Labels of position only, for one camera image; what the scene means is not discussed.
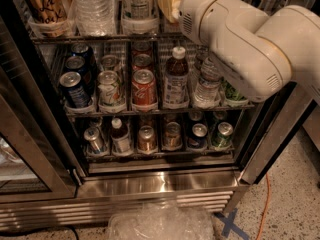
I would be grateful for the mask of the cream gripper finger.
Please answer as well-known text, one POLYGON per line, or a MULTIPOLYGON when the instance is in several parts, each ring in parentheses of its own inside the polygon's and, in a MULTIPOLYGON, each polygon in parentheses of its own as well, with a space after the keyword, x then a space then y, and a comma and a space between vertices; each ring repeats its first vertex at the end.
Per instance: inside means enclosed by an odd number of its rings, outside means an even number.
POLYGON ((159 9, 170 23, 178 22, 181 0, 157 0, 159 9))

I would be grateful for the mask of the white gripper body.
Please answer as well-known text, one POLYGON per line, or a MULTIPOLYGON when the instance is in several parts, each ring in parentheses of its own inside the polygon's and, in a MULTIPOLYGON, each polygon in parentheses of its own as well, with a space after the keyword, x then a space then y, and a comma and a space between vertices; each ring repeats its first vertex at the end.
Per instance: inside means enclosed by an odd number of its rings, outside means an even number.
POLYGON ((179 23, 183 35, 210 50, 230 50, 234 36, 226 23, 235 0, 182 0, 179 23))

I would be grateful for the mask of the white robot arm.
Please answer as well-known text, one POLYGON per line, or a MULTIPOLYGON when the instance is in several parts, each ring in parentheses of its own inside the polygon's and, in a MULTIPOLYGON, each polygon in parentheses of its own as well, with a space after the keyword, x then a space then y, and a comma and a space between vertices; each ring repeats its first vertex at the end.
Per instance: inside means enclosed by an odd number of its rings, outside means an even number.
POLYGON ((294 81, 320 103, 320 17, 313 12, 290 5, 268 15, 242 0, 156 1, 249 100, 263 102, 294 81))

